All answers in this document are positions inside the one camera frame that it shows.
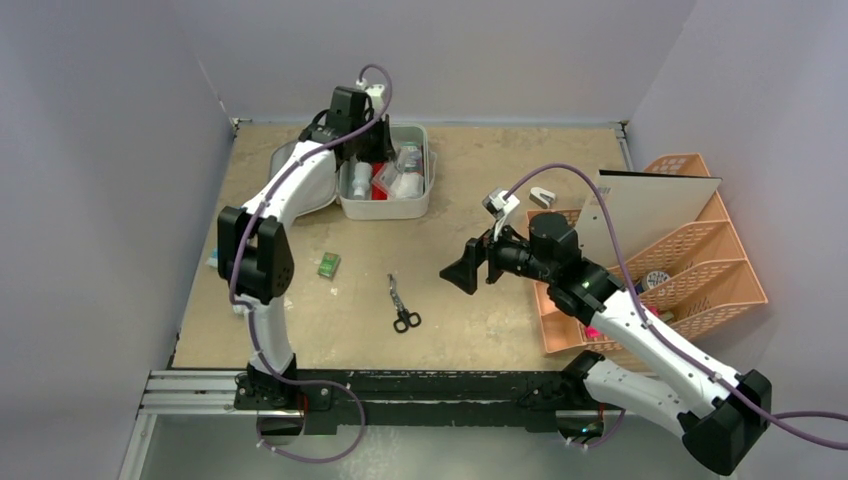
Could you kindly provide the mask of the white plastic bottle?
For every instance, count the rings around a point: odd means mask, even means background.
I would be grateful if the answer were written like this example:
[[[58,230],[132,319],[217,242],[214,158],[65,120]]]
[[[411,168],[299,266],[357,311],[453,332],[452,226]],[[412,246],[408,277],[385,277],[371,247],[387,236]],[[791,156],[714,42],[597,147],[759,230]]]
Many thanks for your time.
[[[351,194],[353,200],[366,200],[372,185],[373,167],[367,162],[356,162],[351,179]]]

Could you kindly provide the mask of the grey storage case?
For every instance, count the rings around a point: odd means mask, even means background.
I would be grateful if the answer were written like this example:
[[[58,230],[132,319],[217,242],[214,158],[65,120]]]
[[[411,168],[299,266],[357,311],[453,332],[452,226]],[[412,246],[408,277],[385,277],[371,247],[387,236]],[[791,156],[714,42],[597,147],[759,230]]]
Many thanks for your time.
[[[428,133],[418,124],[395,123],[390,134],[398,159],[406,162],[405,171],[398,163],[387,167],[378,164],[365,177],[355,160],[348,161],[334,179],[317,181],[297,215],[317,212],[333,203],[340,204],[344,215],[355,221],[407,220],[425,215],[436,164]]]

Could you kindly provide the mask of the red first aid pouch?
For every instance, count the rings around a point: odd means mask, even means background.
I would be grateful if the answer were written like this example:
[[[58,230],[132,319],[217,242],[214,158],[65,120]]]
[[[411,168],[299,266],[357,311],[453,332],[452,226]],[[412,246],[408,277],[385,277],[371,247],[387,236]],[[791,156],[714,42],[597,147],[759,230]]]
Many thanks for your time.
[[[389,192],[392,182],[395,178],[392,167],[388,163],[380,164],[372,176],[371,199],[374,201],[383,201],[389,199]]]

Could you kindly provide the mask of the blue white mask packet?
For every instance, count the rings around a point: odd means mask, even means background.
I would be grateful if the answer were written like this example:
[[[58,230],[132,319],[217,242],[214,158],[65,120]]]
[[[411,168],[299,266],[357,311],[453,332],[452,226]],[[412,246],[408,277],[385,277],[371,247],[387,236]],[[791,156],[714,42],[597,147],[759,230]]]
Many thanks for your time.
[[[389,197],[393,200],[420,198],[424,193],[425,180],[419,174],[398,174],[390,187]]]

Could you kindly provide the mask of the black handled scissors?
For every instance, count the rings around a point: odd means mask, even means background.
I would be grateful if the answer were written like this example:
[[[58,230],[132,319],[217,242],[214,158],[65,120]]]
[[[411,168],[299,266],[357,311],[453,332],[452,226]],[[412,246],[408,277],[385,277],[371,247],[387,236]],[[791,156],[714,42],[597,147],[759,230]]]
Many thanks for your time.
[[[393,328],[396,333],[403,334],[412,328],[421,325],[421,317],[418,312],[410,311],[397,292],[396,278],[393,274],[388,274],[389,294],[396,310],[396,319],[393,321]]]

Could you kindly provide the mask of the small green medicine box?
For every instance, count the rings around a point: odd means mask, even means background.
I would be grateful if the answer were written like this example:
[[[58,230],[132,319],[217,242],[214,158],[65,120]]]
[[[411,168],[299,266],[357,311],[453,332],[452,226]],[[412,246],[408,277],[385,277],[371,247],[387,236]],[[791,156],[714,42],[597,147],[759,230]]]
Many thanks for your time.
[[[335,278],[341,263],[341,256],[336,253],[325,252],[318,264],[317,274],[325,279]]]

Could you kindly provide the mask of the light blue wipes packet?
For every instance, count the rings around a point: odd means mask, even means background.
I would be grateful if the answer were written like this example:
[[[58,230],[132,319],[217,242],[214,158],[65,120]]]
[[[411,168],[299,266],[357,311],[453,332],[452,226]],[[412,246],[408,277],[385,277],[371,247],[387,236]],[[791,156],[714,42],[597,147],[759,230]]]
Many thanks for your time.
[[[207,257],[205,264],[211,268],[218,268],[218,250],[213,249]]]

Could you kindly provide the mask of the small white pad packet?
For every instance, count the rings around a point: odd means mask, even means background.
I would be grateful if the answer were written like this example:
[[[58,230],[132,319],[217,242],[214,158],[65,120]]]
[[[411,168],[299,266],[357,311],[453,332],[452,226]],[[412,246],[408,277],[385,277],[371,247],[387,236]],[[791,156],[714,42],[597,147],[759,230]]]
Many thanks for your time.
[[[403,143],[398,147],[396,167],[403,174],[424,174],[423,151],[415,143]]]

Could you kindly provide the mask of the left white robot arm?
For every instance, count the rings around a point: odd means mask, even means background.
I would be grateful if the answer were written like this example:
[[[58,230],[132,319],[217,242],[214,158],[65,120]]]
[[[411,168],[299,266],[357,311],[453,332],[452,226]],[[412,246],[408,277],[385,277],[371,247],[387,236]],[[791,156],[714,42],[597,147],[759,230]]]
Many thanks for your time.
[[[269,183],[244,205],[226,206],[218,214],[218,274],[228,283],[233,307],[246,317],[253,349],[242,388],[272,408],[292,405],[299,385],[279,310],[295,273],[287,231],[298,216],[334,200],[337,172],[345,162],[394,158],[385,118],[391,98],[387,84],[337,87],[329,108],[300,132]]]

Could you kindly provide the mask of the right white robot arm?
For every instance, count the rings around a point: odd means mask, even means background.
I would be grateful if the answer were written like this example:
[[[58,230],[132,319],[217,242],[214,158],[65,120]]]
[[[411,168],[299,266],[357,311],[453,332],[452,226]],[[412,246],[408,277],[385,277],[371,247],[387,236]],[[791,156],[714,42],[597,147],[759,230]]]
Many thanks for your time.
[[[529,223],[528,237],[506,226],[470,239],[442,279],[472,295],[478,269],[490,283],[504,273],[547,284],[555,307],[635,354],[654,378],[585,350],[563,371],[561,392],[576,407],[592,400],[635,413],[674,434],[701,465],[727,476],[768,429],[772,384],[710,357],[630,295],[623,281],[586,258],[578,234],[559,213]]]

